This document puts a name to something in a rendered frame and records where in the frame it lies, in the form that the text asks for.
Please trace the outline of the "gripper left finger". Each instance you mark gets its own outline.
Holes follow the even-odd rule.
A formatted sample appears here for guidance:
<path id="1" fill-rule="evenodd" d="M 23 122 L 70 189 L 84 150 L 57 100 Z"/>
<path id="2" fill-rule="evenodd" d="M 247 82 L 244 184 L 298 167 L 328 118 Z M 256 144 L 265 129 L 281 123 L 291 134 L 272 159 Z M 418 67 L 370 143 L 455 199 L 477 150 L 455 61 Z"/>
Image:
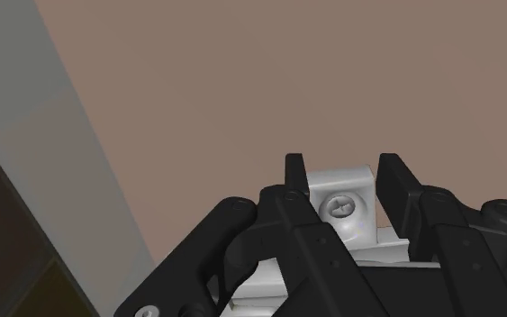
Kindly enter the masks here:
<path id="1" fill-rule="evenodd" d="M 285 182 L 258 203 L 221 200 L 119 305 L 113 317 L 220 317 L 258 262 L 276 258 L 287 299 L 273 317 L 389 317 L 332 227 L 309 201 L 299 153 L 285 157 Z"/>

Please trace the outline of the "dark brown cabinet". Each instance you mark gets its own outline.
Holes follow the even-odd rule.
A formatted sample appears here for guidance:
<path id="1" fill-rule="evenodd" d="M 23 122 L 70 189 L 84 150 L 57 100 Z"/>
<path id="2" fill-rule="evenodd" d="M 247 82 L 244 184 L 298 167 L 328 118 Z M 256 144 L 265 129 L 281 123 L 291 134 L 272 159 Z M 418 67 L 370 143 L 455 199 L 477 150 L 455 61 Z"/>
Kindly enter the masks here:
<path id="1" fill-rule="evenodd" d="M 0 317 L 99 317 L 1 165 Z"/>

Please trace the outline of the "white block with round knob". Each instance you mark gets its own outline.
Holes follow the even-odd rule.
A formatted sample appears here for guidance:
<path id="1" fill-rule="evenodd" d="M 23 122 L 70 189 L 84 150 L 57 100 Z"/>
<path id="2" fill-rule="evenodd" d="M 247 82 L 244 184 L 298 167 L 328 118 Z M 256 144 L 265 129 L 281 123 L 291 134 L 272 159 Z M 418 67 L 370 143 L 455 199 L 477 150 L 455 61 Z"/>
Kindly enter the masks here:
<path id="1" fill-rule="evenodd" d="M 392 227 L 376 223 L 375 176 L 370 166 L 313 171 L 307 174 L 310 202 L 332 225 L 362 268 L 438 268 L 434 262 L 411 262 L 409 241 Z M 276 258 L 258 263 L 255 273 L 234 293 L 226 317 L 271 317 L 285 301 L 287 289 Z"/>

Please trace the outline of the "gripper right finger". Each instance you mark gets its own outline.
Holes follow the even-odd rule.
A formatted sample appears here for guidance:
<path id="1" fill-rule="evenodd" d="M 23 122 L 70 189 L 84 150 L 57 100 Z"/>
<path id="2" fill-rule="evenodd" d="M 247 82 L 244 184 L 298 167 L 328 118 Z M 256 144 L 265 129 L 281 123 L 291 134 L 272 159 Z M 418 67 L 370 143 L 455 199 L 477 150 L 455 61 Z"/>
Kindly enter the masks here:
<path id="1" fill-rule="evenodd" d="M 383 153 L 376 195 L 412 262 L 439 262 L 455 317 L 507 317 L 507 199 L 476 210 Z"/>

